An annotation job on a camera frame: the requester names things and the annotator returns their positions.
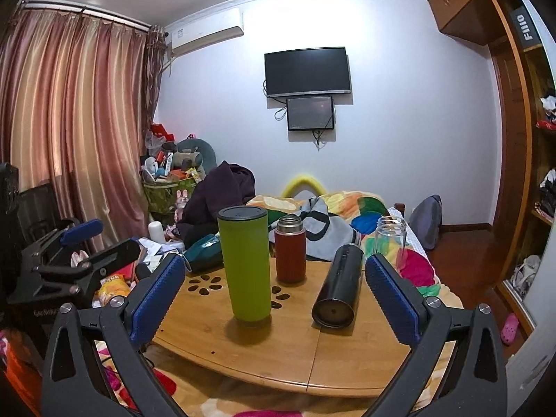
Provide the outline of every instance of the curtain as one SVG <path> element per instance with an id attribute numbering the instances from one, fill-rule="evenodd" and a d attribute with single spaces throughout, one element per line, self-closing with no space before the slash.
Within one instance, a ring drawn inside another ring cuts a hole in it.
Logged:
<path id="1" fill-rule="evenodd" d="M 104 224 L 96 250 L 146 234 L 146 33 L 95 17 L 20 10 L 0 49 L 0 155 L 21 191 L 50 181 L 62 217 Z"/>
<path id="2" fill-rule="evenodd" d="M 162 67 L 165 53 L 166 41 L 164 30 L 159 26 L 153 26 L 147 33 L 145 60 L 143 61 L 143 77 L 145 78 L 143 85 L 143 105 L 144 115 L 146 117 L 143 135 L 146 134 L 146 130 L 150 130 L 152 119 L 155 116 L 160 82 L 162 81 Z"/>

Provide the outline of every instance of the pink bunny toy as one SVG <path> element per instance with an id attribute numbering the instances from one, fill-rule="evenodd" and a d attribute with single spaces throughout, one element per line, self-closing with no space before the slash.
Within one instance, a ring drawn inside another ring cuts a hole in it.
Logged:
<path id="1" fill-rule="evenodd" d="M 187 189 L 176 192 L 176 211 L 174 211 L 174 221 L 178 222 L 183 215 L 183 209 L 187 204 Z"/>

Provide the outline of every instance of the metal screw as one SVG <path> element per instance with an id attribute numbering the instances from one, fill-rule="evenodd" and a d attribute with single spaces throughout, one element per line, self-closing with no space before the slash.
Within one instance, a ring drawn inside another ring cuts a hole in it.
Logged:
<path id="1" fill-rule="evenodd" d="M 110 300 L 110 306 L 113 308 L 120 308 L 125 300 L 123 296 L 115 296 Z"/>
<path id="2" fill-rule="evenodd" d="M 488 304 L 483 303 L 483 302 L 481 304 L 479 304 L 479 310 L 482 313 L 490 313 L 491 312 L 490 306 Z"/>
<path id="3" fill-rule="evenodd" d="M 62 305 L 60 306 L 60 312 L 62 312 L 62 313 L 68 313 L 68 312 L 71 310 L 71 308 L 72 308 L 71 303 L 70 303 L 70 302 L 66 302 L 66 303 L 64 303 L 64 304 L 62 304 Z"/>
<path id="4" fill-rule="evenodd" d="M 426 298 L 426 303 L 429 307 L 437 309 L 440 307 L 440 304 L 442 304 L 442 301 L 436 296 L 428 296 Z"/>

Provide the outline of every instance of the curtain rod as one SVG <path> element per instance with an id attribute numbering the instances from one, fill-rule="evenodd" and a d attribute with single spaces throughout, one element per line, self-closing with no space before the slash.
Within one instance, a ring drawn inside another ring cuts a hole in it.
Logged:
<path id="1" fill-rule="evenodd" d="M 86 15 L 92 15 L 101 19 L 110 20 L 111 22 L 121 23 L 141 31 L 148 32 L 151 25 L 140 20 L 132 19 L 122 14 L 118 14 L 106 9 L 97 8 L 95 6 L 87 6 L 82 3 L 66 0 L 24 0 L 23 7 L 29 9 L 54 9 L 60 11 L 70 11 L 74 13 L 83 12 Z"/>

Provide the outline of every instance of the air conditioner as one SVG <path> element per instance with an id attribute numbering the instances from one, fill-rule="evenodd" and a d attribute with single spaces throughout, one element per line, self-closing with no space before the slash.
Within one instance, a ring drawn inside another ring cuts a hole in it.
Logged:
<path id="1" fill-rule="evenodd" d="M 172 56 L 243 36 L 243 18 L 238 8 L 195 20 L 172 32 Z"/>

